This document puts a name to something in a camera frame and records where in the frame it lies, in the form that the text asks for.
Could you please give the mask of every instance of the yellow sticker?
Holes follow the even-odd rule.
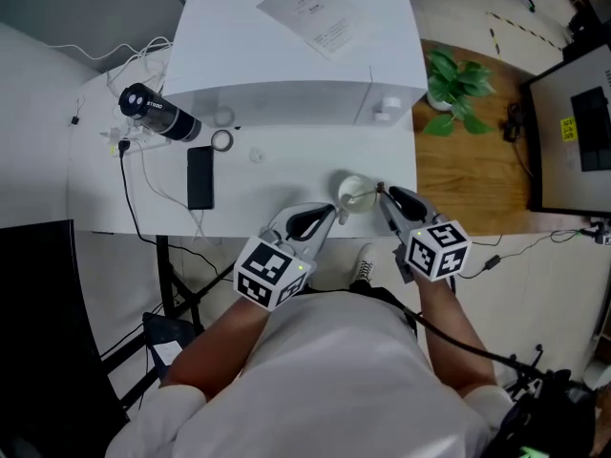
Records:
[[[574,117],[563,118],[560,121],[560,131],[564,142],[577,140],[577,122]]]

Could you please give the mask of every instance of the white microwave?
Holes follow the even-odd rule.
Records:
[[[257,7],[187,0],[163,95],[209,127],[391,126],[426,92],[410,0],[348,0],[366,39],[330,60]]]

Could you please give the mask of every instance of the wooden surface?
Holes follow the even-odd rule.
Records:
[[[422,46],[426,52],[439,44],[423,40]],[[531,75],[477,52],[452,49],[456,60],[477,61],[493,71],[490,83],[496,94],[471,100],[475,114],[498,132],[471,135],[456,121],[448,137],[422,134],[429,120],[439,114],[423,97],[412,109],[418,193],[450,219],[458,220],[471,236],[588,226],[583,218],[527,210],[530,179],[501,131],[507,106],[519,100],[518,86]],[[525,138],[517,148],[528,164]]]

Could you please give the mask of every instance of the sleeve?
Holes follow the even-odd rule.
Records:
[[[186,423],[206,404],[203,393],[188,385],[170,385],[148,398],[137,417],[118,433],[106,458],[147,458],[168,448]]]
[[[493,435],[498,432],[503,419],[514,406],[509,394],[496,385],[479,386],[463,400],[484,419]]]

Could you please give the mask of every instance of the potted plant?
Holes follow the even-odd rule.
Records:
[[[450,135],[455,119],[462,120],[471,134],[485,134],[493,131],[474,115],[474,108],[467,96],[486,96],[495,89],[488,83],[492,73],[474,61],[456,63],[447,48],[433,50],[427,54],[431,62],[429,71],[429,104],[441,112],[425,127],[424,132],[432,135]]]

